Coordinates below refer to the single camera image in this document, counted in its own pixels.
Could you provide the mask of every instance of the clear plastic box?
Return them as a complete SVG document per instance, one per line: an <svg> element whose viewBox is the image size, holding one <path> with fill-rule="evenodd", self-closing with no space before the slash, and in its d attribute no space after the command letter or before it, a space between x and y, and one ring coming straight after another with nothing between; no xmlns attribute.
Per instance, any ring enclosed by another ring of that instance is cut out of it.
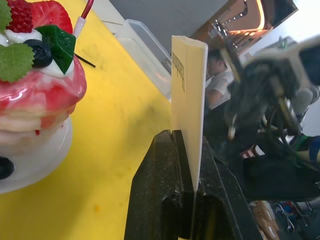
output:
<svg viewBox="0 0 320 240"><path fill-rule="evenodd" d="M127 19L114 35L159 91L171 99L171 57L140 21Z"/></svg>

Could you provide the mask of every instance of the blueberry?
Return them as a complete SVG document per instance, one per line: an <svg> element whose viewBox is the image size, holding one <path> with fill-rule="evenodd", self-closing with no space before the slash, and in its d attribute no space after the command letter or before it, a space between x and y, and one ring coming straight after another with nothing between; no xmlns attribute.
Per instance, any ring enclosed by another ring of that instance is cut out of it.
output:
<svg viewBox="0 0 320 240"><path fill-rule="evenodd" d="M13 162L6 157L0 156L0 180L8 178L14 170Z"/></svg>
<svg viewBox="0 0 320 240"><path fill-rule="evenodd" d="M50 51L50 46L43 41L37 39L29 39L24 42L32 48L34 52L34 60L32 67L41 69L49 66L52 63L53 56Z"/></svg>

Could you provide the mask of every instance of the man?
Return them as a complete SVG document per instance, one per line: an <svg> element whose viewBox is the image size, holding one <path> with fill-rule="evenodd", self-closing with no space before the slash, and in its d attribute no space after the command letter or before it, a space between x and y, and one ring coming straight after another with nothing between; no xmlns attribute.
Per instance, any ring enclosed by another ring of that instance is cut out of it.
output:
<svg viewBox="0 0 320 240"><path fill-rule="evenodd" d="M205 103L212 110L230 99L227 86L234 79L233 73L228 70L219 49L208 53L207 73L212 77L206 81Z"/></svg>

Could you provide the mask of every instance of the strawberry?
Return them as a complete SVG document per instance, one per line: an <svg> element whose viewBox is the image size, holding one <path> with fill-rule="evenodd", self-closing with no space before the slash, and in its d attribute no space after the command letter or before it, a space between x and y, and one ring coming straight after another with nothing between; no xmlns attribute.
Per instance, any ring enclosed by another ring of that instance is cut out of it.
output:
<svg viewBox="0 0 320 240"><path fill-rule="evenodd" d="M33 24L30 3L25 0L6 1L8 2L8 6L11 8L12 18L12 21L6 29L15 33L31 33Z"/></svg>
<svg viewBox="0 0 320 240"><path fill-rule="evenodd" d="M31 3L33 26L57 25L69 34L73 33L71 20L65 8L56 1L38 1Z"/></svg>

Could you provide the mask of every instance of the cardboard box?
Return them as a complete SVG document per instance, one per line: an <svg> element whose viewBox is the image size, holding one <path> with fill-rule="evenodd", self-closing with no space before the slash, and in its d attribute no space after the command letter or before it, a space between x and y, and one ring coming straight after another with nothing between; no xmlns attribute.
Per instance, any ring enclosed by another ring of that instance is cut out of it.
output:
<svg viewBox="0 0 320 240"><path fill-rule="evenodd" d="M261 218L257 224L268 240L280 240L277 230L272 223Z"/></svg>
<svg viewBox="0 0 320 240"><path fill-rule="evenodd" d="M267 201L254 201L251 204L251 208L257 221L259 219L264 219L271 223L277 231L279 230L273 210Z"/></svg>
<svg viewBox="0 0 320 240"><path fill-rule="evenodd" d="M266 237L264 231L262 231L261 228L258 228L258 229L259 229L259 232L260 232L260 234L261 234L262 239L263 239L263 240L268 240L268 238Z"/></svg>

